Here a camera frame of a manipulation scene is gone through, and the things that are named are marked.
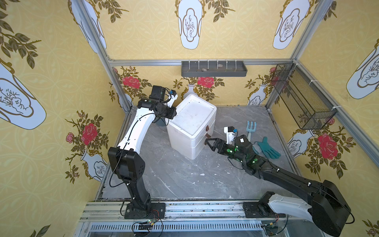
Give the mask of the white three-drawer cabinet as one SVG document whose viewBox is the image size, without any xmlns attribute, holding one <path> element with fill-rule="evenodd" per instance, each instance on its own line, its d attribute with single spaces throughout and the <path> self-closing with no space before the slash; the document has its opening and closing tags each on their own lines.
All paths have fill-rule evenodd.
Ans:
<svg viewBox="0 0 379 237">
<path fill-rule="evenodd" d="M 190 94 L 178 105 L 176 112 L 167 126 L 171 147 L 194 160 L 205 147 L 205 140 L 213 134 L 217 107 Z"/>
</svg>

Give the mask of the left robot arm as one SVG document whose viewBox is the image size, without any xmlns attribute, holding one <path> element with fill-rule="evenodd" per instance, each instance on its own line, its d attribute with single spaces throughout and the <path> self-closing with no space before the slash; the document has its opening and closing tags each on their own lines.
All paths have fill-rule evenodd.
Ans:
<svg viewBox="0 0 379 237">
<path fill-rule="evenodd" d="M 143 181 L 146 165 L 140 156 L 140 150 L 152 123 L 160 119 L 173 119 L 176 116 L 176 108 L 173 106 L 176 99 L 177 96 L 164 101 L 141 99 L 126 135 L 116 147 L 108 150 L 112 174 L 117 175 L 130 194 L 125 218 L 132 215 L 148 216 L 152 212 L 151 196 Z"/>
</svg>

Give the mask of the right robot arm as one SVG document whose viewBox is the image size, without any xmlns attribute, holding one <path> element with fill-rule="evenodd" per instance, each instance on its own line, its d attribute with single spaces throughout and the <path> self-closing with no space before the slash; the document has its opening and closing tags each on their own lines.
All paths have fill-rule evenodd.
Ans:
<svg viewBox="0 0 379 237">
<path fill-rule="evenodd" d="M 328 180 L 322 183 L 303 178 L 274 165 L 270 159 L 280 154 L 268 143 L 267 137 L 252 144 L 247 136 L 234 139 L 234 144 L 220 138 L 206 138 L 205 144 L 212 151 L 241 163 L 242 169 L 251 176 L 276 184 L 296 195 L 285 200 L 283 196 L 268 192 L 263 207 L 271 212 L 287 214 L 313 222 L 324 233 L 339 237 L 352 215 L 337 186 Z"/>
</svg>

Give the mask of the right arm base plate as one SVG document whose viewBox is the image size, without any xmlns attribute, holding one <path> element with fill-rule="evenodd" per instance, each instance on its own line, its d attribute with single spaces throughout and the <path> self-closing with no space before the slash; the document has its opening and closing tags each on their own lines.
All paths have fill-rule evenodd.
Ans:
<svg viewBox="0 0 379 237">
<path fill-rule="evenodd" d="M 242 205 L 246 218 L 285 218 L 285 214 L 274 213 L 270 207 L 261 202 L 244 202 Z"/>
</svg>

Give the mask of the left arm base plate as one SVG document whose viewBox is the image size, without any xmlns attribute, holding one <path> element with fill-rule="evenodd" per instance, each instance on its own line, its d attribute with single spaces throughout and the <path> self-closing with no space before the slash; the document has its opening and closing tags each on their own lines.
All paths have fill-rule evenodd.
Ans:
<svg viewBox="0 0 379 237">
<path fill-rule="evenodd" d="M 139 206 L 136 203 L 129 203 L 126 206 L 124 219 L 152 219 L 165 217 L 166 204 L 163 202 L 153 202 Z"/>
</svg>

